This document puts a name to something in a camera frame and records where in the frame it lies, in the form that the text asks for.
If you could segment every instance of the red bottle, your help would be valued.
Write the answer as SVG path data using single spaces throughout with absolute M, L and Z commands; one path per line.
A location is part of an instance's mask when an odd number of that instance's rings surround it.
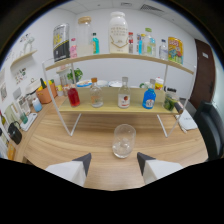
M 68 90 L 68 98 L 69 98 L 71 107 L 77 107 L 80 104 L 79 94 L 76 88 L 71 87 Z

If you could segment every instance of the green bottle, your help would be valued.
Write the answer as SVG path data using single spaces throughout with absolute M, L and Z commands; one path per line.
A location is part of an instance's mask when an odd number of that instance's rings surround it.
M 47 88 L 47 86 L 44 84 L 44 80 L 42 78 L 40 78 L 40 82 L 41 82 L 43 89 Z

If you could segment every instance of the blue bottle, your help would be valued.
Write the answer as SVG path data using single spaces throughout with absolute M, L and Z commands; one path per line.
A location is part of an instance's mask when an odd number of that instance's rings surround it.
M 99 40 L 96 37 L 96 33 L 93 33 L 93 54 L 99 54 L 99 53 L 100 53 Z
M 144 98 L 142 102 L 142 106 L 145 109 L 152 109 L 156 100 L 156 94 L 155 94 L 155 80 L 150 79 L 150 86 L 149 89 L 147 89 L 144 93 Z

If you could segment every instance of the glass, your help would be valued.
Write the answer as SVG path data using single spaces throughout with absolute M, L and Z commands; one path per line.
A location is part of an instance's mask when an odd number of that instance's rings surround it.
M 77 107 L 80 104 L 79 94 L 76 88 L 71 87 L 68 90 L 68 99 L 71 107 Z
M 128 124 L 121 124 L 114 130 L 113 153 L 119 158 L 130 155 L 135 144 L 135 129 Z
M 89 90 L 93 107 L 103 106 L 102 89 L 97 86 L 97 78 L 92 78 L 92 86 Z

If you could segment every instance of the door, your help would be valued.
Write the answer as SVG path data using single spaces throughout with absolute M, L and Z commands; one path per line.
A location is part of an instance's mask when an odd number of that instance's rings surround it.
M 211 102 L 215 85 L 215 62 L 211 47 L 208 44 L 197 39 L 195 39 L 195 43 L 197 72 L 189 101 L 197 109 L 202 100 Z

